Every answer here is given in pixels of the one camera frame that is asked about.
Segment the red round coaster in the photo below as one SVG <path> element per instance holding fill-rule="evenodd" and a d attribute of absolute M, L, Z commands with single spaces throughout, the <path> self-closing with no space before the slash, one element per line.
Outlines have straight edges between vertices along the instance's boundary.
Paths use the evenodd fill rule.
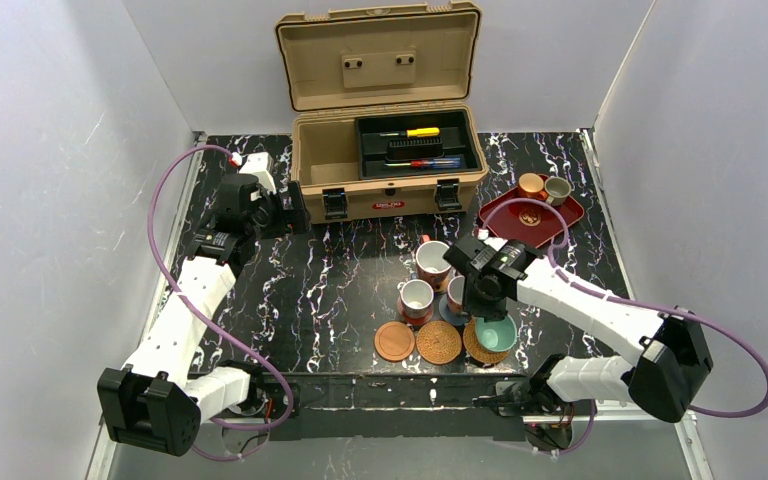
<path fill-rule="evenodd" d="M 430 307 L 422 317 L 411 317 L 402 308 L 398 309 L 401 320 L 412 328 L 420 328 L 427 324 L 434 315 L 434 308 Z"/>

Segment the white cup dark outside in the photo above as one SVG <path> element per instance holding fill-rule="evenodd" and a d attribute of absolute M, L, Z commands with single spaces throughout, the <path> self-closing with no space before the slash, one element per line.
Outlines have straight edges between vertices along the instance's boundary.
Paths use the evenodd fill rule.
<path fill-rule="evenodd" d="M 398 307 L 411 317 L 422 317 L 432 307 L 435 292 L 422 279 L 407 281 L 400 289 Z"/>

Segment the blue round coaster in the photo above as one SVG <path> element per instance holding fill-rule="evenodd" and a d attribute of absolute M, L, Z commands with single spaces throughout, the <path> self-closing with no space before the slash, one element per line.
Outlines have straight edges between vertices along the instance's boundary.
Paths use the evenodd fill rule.
<path fill-rule="evenodd" d="M 469 322 L 468 315 L 453 313 L 448 306 L 448 300 L 444 297 L 439 299 L 437 303 L 437 311 L 440 317 L 452 326 L 460 327 Z"/>

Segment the small white cup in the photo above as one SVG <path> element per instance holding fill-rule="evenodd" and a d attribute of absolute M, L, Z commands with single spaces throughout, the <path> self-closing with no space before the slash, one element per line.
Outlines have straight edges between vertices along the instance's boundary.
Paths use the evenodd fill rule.
<path fill-rule="evenodd" d="M 466 279 L 464 276 L 458 275 L 453 277 L 447 286 L 447 307 L 449 311 L 454 315 L 463 314 L 463 295 Z"/>

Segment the teal green bowl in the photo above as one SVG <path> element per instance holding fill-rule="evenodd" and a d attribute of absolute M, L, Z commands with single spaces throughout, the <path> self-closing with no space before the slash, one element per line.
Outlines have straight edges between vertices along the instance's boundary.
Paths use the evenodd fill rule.
<path fill-rule="evenodd" d="M 510 316 L 502 320 L 477 317 L 474 328 L 478 343 L 491 352 L 506 352 L 517 342 L 518 329 Z"/>

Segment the woven rattan coaster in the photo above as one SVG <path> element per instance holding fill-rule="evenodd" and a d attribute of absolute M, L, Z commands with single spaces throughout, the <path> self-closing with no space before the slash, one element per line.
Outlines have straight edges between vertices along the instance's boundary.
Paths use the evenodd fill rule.
<path fill-rule="evenodd" d="M 418 331 L 416 347 L 428 363 L 445 365 L 461 354 L 462 339 L 454 326 L 445 321 L 432 321 Z"/>
<path fill-rule="evenodd" d="M 481 365 L 495 365 L 505 360 L 510 350 L 495 352 L 488 350 L 480 344 L 475 329 L 475 321 L 468 322 L 462 334 L 462 342 L 467 354 Z"/>

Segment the white cup floral pattern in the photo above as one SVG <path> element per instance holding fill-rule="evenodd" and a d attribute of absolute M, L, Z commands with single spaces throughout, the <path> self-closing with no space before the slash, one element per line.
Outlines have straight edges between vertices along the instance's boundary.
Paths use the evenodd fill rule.
<path fill-rule="evenodd" d="M 419 279 L 428 283 L 434 292 L 446 289 L 452 266 L 444 258 L 450 245 L 444 241 L 433 240 L 429 235 L 422 235 L 414 258 Z"/>

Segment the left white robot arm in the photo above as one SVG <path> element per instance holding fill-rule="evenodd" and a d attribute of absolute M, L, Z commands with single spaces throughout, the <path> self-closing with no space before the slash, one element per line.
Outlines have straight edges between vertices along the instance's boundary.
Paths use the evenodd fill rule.
<path fill-rule="evenodd" d="M 122 367 L 101 374 L 97 392 L 113 441 L 182 456 L 203 423 L 248 399 L 249 368 L 218 366 L 195 380 L 188 373 L 256 241 L 310 228 L 298 182 L 280 193 L 260 179 L 247 173 L 222 179 L 212 212 L 187 245 L 176 285 L 149 334 Z"/>

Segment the smooth wooden coaster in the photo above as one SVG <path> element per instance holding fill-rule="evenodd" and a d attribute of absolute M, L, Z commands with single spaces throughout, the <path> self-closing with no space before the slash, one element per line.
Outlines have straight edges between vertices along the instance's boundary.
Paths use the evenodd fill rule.
<path fill-rule="evenodd" d="M 408 325 L 391 321 L 383 324 L 376 331 L 374 347 L 382 359 L 401 362 L 413 353 L 416 348 L 416 339 Z"/>

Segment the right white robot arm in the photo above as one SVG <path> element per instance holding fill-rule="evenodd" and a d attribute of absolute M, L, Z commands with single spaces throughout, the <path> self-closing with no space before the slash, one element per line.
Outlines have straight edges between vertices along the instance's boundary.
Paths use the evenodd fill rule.
<path fill-rule="evenodd" d="M 515 394 L 523 404 L 631 402 L 676 423 L 713 369 L 704 333 L 688 312 L 629 305 L 517 240 L 464 236 L 443 257 L 464 276 L 462 305 L 475 320 L 498 323 L 516 302 L 548 312 L 613 350 L 611 357 L 550 356 Z"/>

